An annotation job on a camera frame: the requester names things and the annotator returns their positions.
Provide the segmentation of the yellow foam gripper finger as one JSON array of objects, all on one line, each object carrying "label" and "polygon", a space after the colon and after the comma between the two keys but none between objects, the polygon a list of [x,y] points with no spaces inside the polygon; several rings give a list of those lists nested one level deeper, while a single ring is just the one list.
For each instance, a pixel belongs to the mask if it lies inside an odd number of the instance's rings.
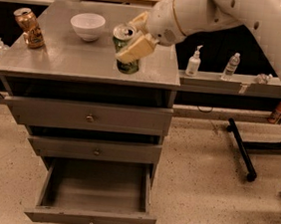
[{"label": "yellow foam gripper finger", "polygon": [[145,58],[152,54],[157,42],[153,35],[137,32],[135,37],[116,53],[116,58],[124,64]]},{"label": "yellow foam gripper finger", "polygon": [[135,16],[131,21],[129,21],[129,24],[135,27],[137,31],[146,31],[146,22],[148,19],[148,14],[146,11],[140,13],[138,16]]}]

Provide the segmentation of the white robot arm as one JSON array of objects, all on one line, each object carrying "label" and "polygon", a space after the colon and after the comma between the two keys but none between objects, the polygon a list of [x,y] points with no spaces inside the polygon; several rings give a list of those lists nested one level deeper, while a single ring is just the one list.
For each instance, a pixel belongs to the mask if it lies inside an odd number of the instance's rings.
[{"label": "white robot arm", "polygon": [[152,54],[158,44],[244,25],[281,81],[281,0],[161,0],[130,23],[138,35],[116,54],[124,64]]}]

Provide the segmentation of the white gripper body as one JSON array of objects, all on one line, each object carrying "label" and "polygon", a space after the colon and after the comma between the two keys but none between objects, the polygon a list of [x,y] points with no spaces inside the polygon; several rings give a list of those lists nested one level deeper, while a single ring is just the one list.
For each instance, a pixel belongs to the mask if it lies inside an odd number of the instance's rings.
[{"label": "white gripper body", "polygon": [[175,17],[174,1],[157,2],[148,12],[145,22],[148,32],[164,46],[174,45],[185,39]]}]

